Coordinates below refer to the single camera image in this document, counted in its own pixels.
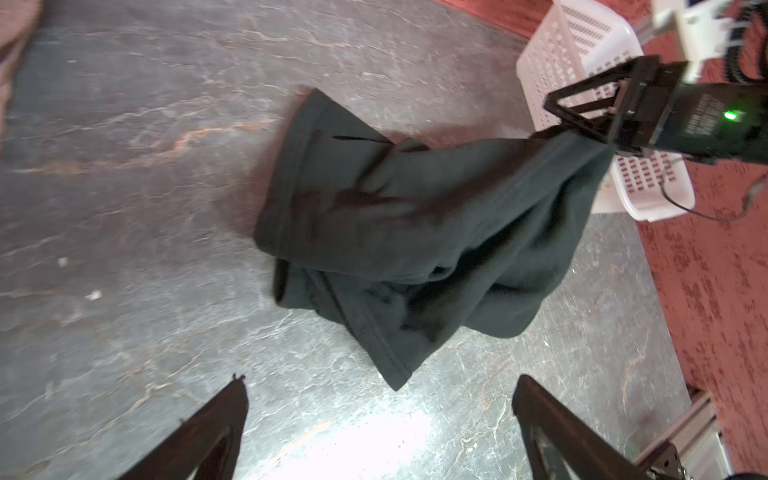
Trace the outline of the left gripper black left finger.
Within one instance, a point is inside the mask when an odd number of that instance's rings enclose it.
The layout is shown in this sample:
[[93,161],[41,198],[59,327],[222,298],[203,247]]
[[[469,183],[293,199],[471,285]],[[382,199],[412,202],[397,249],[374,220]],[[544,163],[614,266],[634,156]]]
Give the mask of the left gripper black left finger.
[[249,410],[245,377],[234,376],[210,401],[123,479],[231,479]]

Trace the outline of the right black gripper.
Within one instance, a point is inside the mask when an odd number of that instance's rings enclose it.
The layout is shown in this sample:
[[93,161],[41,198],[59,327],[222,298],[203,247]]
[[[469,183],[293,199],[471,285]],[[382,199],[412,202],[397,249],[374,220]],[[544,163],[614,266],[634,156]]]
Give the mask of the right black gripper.
[[627,152],[767,163],[767,86],[683,81],[687,64],[642,56],[549,93],[564,125]]

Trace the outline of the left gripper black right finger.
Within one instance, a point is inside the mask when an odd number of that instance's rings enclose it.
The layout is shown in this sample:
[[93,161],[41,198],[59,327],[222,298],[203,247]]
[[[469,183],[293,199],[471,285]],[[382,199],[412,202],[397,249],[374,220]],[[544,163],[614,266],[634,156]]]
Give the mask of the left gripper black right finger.
[[533,377],[519,377],[512,408],[534,479],[646,479]]

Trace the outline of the black shorts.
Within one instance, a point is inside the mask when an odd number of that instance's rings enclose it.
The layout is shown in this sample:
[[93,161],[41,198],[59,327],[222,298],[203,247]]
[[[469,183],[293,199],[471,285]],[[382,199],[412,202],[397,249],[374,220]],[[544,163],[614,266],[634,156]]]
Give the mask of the black shorts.
[[575,129],[392,142],[320,90],[289,123],[256,246],[273,294],[402,388],[459,329],[513,338],[567,274],[615,150]]

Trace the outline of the pink shorts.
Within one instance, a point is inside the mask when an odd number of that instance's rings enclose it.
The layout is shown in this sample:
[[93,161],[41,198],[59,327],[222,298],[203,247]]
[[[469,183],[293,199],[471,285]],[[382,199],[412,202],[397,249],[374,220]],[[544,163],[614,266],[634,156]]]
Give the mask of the pink shorts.
[[41,0],[1,0],[1,130],[13,90],[13,78],[43,9]]

